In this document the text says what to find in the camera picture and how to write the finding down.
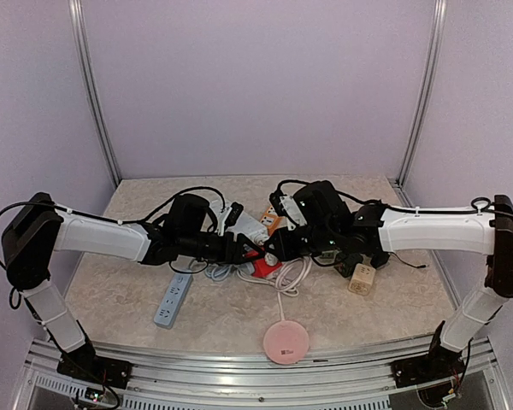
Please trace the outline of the red cube socket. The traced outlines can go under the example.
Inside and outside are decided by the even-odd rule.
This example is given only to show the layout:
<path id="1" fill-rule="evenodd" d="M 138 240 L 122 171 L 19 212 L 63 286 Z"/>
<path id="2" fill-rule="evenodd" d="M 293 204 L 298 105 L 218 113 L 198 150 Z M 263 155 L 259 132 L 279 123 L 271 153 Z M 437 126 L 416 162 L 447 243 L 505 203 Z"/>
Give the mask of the red cube socket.
<path id="1" fill-rule="evenodd" d="M 251 258 L 249 273 L 254 278 L 266 278 L 281 267 L 281 262 L 269 253 L 259 255 L 256 251 L 251 251 L 246 256 Z"/>

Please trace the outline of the long white power strip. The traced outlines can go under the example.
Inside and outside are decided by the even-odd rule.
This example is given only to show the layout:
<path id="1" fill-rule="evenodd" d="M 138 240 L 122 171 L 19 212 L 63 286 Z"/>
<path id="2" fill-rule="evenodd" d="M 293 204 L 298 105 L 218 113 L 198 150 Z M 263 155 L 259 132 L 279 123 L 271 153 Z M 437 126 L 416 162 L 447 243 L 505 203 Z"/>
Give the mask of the long white power strip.
<path id="1" fill-rule="evenodd" d="M 225 204 L 222 204 L 222 200 L 215 200 L 209 205 L 209 207 L 217 219 L 220 211 L 222 211 L 231 203 L 232 202 L 225 201 Z M 239 233 L 245 234 L 256 245 L 263 245 L 264 242 L 269 238 L 266 227 L 262 225 L 257 219 L 249 215 L 245 210 L 239 216 L 236 225 L 228 228 L 226 233 L 227 232 L 232 232 L 234 237 L 237 237 Z"/>

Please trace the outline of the light green plug adapter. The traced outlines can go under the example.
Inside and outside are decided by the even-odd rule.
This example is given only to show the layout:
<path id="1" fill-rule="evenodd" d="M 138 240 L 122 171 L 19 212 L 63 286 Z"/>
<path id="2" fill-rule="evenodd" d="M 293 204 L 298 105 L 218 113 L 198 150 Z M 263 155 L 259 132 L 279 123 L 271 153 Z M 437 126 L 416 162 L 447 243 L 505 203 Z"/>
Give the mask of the light green plug adapter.
<path id="1" fill-rule="evenodd" d="M 337 252 L 335 250 L 329 250 L 321 253 L 317 259 L 320 263 L 332 263 L 335 260 Z"/>

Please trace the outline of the dark green cube adapter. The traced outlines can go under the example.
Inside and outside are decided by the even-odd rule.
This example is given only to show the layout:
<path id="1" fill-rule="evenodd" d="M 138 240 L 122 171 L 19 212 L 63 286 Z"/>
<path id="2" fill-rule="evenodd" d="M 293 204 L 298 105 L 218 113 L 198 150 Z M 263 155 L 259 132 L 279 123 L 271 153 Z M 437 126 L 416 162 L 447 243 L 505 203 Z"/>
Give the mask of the dark green cube adapter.
<path id="1" fill-rule="evenodd" d="M 350 278 L 357 266 L 363 263 L 363 256 L 360 254 L 342 254 L 338 253 L 335 257 L 333 267 L 343 277 Z"/>

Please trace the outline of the beige cube adapter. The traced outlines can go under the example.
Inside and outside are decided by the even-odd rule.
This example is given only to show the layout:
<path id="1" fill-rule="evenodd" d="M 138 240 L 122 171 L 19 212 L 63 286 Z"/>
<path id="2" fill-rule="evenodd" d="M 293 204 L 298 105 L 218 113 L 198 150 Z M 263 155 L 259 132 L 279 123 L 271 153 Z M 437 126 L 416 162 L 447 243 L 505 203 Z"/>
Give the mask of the beige cube adapter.
<path id="1" fill-rule="evenodd" d="M 375 274 L 376 270 L 373 267 L 362 263 L 356 264 L 348 284 L 348 291 L 360 296 L 367 296 L 373 286 Z"/>

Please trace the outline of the black charger plug with cable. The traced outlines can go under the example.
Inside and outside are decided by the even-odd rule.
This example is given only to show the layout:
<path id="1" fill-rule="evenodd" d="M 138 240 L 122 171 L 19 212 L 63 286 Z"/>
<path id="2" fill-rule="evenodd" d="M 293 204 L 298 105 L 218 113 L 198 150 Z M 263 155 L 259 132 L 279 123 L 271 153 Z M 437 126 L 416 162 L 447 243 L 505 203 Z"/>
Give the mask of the black charger plug with cable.
<path id="1" fill-rule="evenodd" d="M 406 265 L 407 267 L 411 267 L 413 269 L 425 269 L 428 267 L 427 264 L 415 265 L 415 264 L 409 263 L 408 261 L 403 260 L 399 255 L 397 255 L 395 253 L 384 253 L 384 252 L 373 255 L 370 258 L 370 266 L 373 267 L 374 269 L 380 269 L 388 263 L 391 256 L 393 256 L 397 261 L 399 261 L 403 265 Z"/>

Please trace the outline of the pink round socket hub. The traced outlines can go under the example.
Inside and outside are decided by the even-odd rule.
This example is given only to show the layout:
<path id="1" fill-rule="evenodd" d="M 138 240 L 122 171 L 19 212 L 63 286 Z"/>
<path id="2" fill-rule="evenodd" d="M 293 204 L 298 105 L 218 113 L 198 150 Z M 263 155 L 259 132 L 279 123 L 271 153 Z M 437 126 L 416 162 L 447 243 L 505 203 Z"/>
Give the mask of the pink round socket hub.
<path id="1" fill-rule="evenodd" d="M 280 365 L 291 365 L 299 362 L 308 353 L 310 337 L 298 322 L 281 320 L 266 330 L 262 345 L 271 361 Z"/>

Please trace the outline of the light blue power strip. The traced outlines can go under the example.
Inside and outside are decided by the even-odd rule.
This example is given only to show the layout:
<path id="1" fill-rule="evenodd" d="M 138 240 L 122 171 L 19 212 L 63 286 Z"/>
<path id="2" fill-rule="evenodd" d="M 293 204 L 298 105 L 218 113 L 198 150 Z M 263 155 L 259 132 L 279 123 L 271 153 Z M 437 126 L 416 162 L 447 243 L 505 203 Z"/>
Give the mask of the light blue power strip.
<path id="1" fill-rule="evenodd" d="M 154 324 L 164 329 L 172 329 L 180 308 L 192 285 L 193 276 L 175 273 L 154 316 Z"/>

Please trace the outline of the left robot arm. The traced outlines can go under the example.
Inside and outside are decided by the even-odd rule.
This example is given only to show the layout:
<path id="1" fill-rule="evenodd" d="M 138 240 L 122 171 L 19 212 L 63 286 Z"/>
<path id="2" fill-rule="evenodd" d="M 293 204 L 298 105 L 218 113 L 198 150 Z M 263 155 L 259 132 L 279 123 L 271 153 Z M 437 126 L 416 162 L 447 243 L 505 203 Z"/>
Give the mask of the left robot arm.
<path id="1" fill-rule="evenodd" d="M 84 213 L 44 192 L 0 210 L 0 267 L 62 360 L 83 379 L 97 378 L 103 362 L 52 281 L 57 255 L 103 255 L 148 267 L 169 265 L 181 256 L 231 265 L 264 256 L 261 245 L 229 230 L 242 206 L 221 199 L 220 210 L 214 211 L 199 191 L 183 190 L 135 220 Z"/>

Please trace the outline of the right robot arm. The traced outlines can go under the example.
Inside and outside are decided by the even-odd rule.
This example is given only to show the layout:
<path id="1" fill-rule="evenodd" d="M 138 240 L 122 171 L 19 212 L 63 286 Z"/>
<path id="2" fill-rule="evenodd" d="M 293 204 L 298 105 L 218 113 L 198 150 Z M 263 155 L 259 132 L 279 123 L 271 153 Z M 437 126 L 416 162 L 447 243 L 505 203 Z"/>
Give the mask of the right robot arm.
<path id="1" fill-rule="evenodd" d="M 485 278 L 463 304 L 439 325 L 420 361 L 426 378 L 440 378 L 458 360 L 472 337 L 513 299 L 513 204 L 505 195 L 475 198 L 461 208 L 403 208 L 380 200 L 359 202 L 350 211 L 348 194 L 328 180 L 303 183 L 287 195 L 269 196 L 287 219 L 265 243 L 282 262 L 336 250 L 344 255 L 387 257 L 404 250 L 470 252 L 486 257 Z"/>

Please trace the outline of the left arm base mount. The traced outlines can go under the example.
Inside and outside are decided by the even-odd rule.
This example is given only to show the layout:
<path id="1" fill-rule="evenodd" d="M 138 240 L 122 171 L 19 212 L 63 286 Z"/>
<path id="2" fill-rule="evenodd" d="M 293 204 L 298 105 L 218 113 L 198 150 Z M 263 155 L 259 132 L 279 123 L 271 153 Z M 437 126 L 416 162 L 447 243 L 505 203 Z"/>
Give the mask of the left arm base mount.
<path id="1" fill-rule="evenodd" d="M 125 389 L 131 377 L 133 364 L 126 360 L 119 360 L 99 356 L 93 352 L 62 354 L 57 372 L 84 380 L 87 382 L 106 385 L 112 388 Z"/>

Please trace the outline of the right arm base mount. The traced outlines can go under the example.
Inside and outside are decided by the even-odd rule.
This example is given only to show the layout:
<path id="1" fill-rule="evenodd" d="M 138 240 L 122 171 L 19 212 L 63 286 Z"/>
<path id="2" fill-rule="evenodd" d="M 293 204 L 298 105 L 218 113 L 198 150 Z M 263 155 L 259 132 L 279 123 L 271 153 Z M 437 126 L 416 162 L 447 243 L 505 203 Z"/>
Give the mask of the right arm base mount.
<path id="1" fill-rule="evenodd" d="M 438 344 L 431 344 L 426 354 L 395 360 L 391 364 L 397 388 L 425 384 L 449 378 L 464 372 L 465 364 L 460 352 L 453 352 Z"/>

